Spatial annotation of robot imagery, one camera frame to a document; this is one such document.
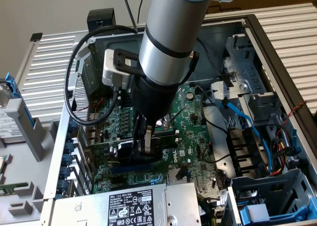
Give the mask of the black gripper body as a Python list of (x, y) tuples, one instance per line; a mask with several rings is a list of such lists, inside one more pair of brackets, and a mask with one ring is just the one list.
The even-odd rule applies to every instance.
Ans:
[(131, 87), (131, 100), (136, 110), (146, 119), (147, 125), (155, 125), (170, 110), (178, 84), (163, 86), (144, 76), (135, 76)]

